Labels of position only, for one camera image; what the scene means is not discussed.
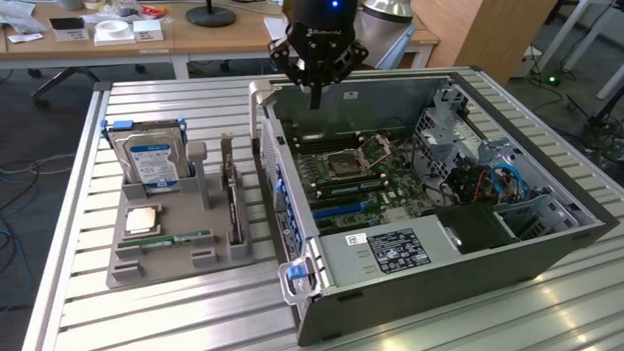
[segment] blue cable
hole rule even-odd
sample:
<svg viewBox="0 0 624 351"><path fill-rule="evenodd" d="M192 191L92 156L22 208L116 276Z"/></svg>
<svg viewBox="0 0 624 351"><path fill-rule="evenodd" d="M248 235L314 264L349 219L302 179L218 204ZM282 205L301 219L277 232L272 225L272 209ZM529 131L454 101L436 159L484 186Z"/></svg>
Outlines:
<svg viewBox="0 0 624 351"><path fill-rule="evenodd" d="M26 289L21 296L10 303L10 305L0 311L0 317L6 313L20 302L28 297L32 289L32 278L30 278L30 270L28 269L26 258L24 256L24 250L21 249L21 243L17 238L5 230L0 230L0 233L9 237L9 240L13 240L13 244L17 247L17 254L20 255L21 264L24 265L24 270L26 271Z"/></svg>
<svg viewBox="0 0 624 351"><path fill-rule="evenodd" d="M492 178L492 181L494 182L494 188L496 188L496 191L500 193L500 194L505 194L505 190L502 189L502 187L498 185L498 182L497 182L497 177L498 175L496 174L496 170L497 169L505 169L505 170L509 170L510 173L513 174L513 176L516 177L516 181L517 183L520 183L521 185L521 188L522 188L522 193L524 193L524 196L522 198L526 198L528 196L528 189L526 189L526 183L522 181L522 177L520 175L520 171L514 168L514 166L512 165L508 165L506 163L498 163L493 168L492 168L492 174L489 176L489 178Z"/></svg>
<svg viewBox="0 0 624 351"><path fill-rule="evenodd" d="M20 212L21 210L24 210L28 205L30 205L32 200L34 200L34 196L37 195L37 186L34 185L34 183L30 183L29 181L12 181L10 179L2 178L2 177L0 177L0 181L5 181L6 183L13 183L13 184L28 185L32 188L32 194L30 194L30 198L28 199L28 201L13 212L10 212L9 214L5 214L4 216L0 216L0 218L6 218L12 216L13 214L16 214L17 212Z"/></svg>

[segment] aluminum extrusion table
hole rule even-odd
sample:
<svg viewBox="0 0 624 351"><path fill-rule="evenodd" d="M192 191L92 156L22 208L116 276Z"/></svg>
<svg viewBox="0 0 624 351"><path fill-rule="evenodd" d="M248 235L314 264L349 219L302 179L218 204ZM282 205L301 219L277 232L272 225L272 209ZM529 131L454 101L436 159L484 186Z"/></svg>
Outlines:
<svg viewBox="0 0 624 351"><path fill-rule="evenodd" d="M484 73L466 68L457 72L597 201L624 218L622 188ZM248 147L248 83L261 78L114 83L93 93L24 350L298 350ZM468 107L482 133L489 137L501 133L474 106ZM260 262L109 290L104 282L121 168L96 126L104 118L112 122L178 116L186 119L189 139L208 146L209 170L220 163L220 134L233 135ZM532 281L305 350L584 347L593 351L624 347L624 224Z"/></svg>

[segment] black object on desk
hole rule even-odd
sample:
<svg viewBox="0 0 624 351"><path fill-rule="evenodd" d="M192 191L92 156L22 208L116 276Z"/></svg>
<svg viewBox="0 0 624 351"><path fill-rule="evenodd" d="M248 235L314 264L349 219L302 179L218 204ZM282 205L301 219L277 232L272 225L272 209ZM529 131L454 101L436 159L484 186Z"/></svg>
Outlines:
<svg viewBox="0 0 624 351"><path fill-rule="evenodd" d="M186 19L201 27L224 27L236 21L236 14L212 5L212 0L205 0L205 6L194 7L186 11Z"/></svg>

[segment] hard drive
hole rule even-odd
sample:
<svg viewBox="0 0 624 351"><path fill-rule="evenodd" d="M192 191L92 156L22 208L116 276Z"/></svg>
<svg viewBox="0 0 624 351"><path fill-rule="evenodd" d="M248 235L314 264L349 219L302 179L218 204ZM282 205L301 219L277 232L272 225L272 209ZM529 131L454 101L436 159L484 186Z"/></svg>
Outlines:
<svg viewBox="0 0 624 351"><path fill-rule="evenodd" d="M142 184L148 193L177 188L190 176L184 120L116 121L102 135L117 155L126 184Z"/></svg>

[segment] hard drive label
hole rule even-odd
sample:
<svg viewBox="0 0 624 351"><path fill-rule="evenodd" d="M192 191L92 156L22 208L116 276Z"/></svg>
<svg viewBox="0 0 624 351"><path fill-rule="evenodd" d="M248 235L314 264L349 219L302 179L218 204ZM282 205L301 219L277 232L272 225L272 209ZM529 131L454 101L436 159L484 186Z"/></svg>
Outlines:
<svg viewBox="0 0 624 351"><path fill-rule="evenodd" d="M129 148L136 172L145 186L162 188L177 183L176 165L169 161L172 147L166 144Z"/></svg>
<svg viewBox="0 0 624 351"><path fill-rule="evenodd" d="M429 256L410 228L368 237L374 259L385 274L430 263Z"/></svg>

